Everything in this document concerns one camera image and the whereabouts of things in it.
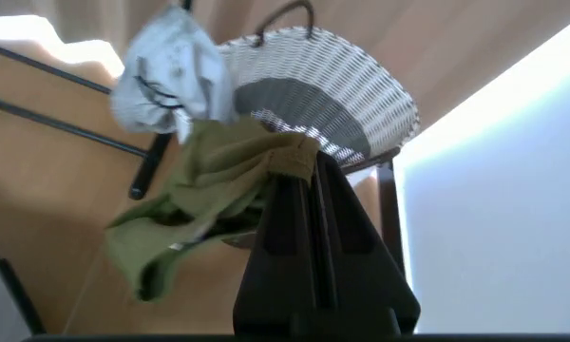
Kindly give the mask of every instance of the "cloth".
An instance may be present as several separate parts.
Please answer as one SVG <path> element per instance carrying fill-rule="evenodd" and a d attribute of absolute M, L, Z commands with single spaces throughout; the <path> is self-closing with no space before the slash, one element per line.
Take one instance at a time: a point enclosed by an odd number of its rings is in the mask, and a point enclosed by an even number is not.
<path fill-rule="evenodd" d="M 192 119 L 231 123 L 238 118 L 232 80 L 217 47 L 176 5 L 151 20 L 132 41 L 110 100 L 114 118 L 124 129 L 177 131 L 180 143 Z"/>
<path fill-rule="evenodd" d="M 105 231 L 110 256 L 138 299 L 166 293 L 177 260 L 200 243 L 253 232 L 271 175 L 310 184 L 318 148 L 302 133 L 270 133 L 247 116 L 233 125 L 194 121 L 162 193 Z"/>

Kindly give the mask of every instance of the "basket handle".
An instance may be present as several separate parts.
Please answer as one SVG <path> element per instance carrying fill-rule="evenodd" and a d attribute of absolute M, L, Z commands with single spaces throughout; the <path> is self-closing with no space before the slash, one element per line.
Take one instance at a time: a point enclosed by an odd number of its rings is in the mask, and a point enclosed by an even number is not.
<path fill-rule="evenodd" d="M 298 7 L 303 7 L 308 12 L 308 31 L 306 33 L 306 39 L 311 39 L 313 36 L 313 27 L 314 27 L 314 8 L 313 4 L 311 4 L 308 0 L 297 0 L 292 1 L 291 3 L 283 6 L 280 9 L 277 9 L 273 14 L 269 15 L 268 18 L 264 19 L 264 21 L 259 24 L 256 28 L 256 36 L 257 40 L 254 43 L 254 48 L 259 48 L 264 45 L 264 30 L 274 23 L 278 17 L 287 13 L 290 10 L 294 10 Z"/>

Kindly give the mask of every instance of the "drying rack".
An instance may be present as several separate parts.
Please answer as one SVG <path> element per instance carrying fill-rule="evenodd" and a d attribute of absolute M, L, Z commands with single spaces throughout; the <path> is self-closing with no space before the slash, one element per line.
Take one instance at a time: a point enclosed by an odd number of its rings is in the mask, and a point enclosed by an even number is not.
<path fill-rule="evenodd" d="M 184 0 L 181 6 L 185 10 L 192 10 L 192 0 Z M 12 60 L 27 64 L 28 66 L 35 67 L 43 70 L 44 72 L 48 72 L 52 75 L 64 78 L 81 86 L 86 86 L 93 90 L 102 92 L 103 94 L 109 94 L 111 92 L 110 88 L 106 86 L 98 85 L 84 78 L 62 71 L 56 67 L 48 66 L 44 63 L 34 61 L 31 58 L 9 51 L 5 48 L 0 47 L 0 54 Z M 38 124 L 45 124 L 47 126 L 63 130 L 67 133 L 87 138 L 97 143 L 103 143 L 110 147 L 117 148 L 124 152 L 141 157 L 142 164 L 140 165 L 137 175 L 133 179 L 131 187 L 129 188 L 129 197 L 133 200 L 140 200 L 145 196 L 152 178 L 154 177 L 156 169 L 161 163 L 164 150 L 171 140 L 171 134 L 158 134 L 154 138 L 154 141 L 151 143 L 150 148 L 144 150 L 124 142 L 118 142 L 109 137 L 78 127 L 74 124 L 62 122 L 60 120 L 50 118 L 46 115 L 27 110 L 23 107 L 9 104 L 2 100 L 0 100 L 0 110 L 25 119 L 32 120 Z"/>

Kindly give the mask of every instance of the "wooden floor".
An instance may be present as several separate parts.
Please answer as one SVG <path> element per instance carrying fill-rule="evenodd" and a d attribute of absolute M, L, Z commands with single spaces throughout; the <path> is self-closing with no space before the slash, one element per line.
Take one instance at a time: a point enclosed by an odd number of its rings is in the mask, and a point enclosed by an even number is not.
<path fill-rule="evenodd" d="M 64 66 L 31 44 L 7 45 L 94 81 L 100 66 Z M 0 99 L 147 147 L 151 135 L 123 132 L 107 96 L 0 56 Z M 172 143 L 148 197 L 178 147 Z M 0 111 L 0 257 L 18 274 L 50 333 L 229 333 L 249 255 L 205 245 L 181 265 L 160 303 L 136 302 L 105 257 L 103 229 L 132 205 L 141 159 Z M 375 184 L 360 187 L 375 217 Z"/>

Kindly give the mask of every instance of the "white wicker basket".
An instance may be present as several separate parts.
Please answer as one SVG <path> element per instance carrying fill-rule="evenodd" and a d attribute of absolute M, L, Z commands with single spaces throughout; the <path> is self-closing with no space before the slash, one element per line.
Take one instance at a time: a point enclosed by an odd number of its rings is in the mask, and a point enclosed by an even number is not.
<path fill-rule="evenodd" d="M 263 33 L 279 15 L 303 6 L 309 25 Z M 351 172 L 387 162 L 418 127 L 411 96 L 361 47 L 314 28 L 308 1 L 271 15 L 256 32 L 218 47 L 235 82 L 235 108 L 277 131 L 318 138 Z"/>

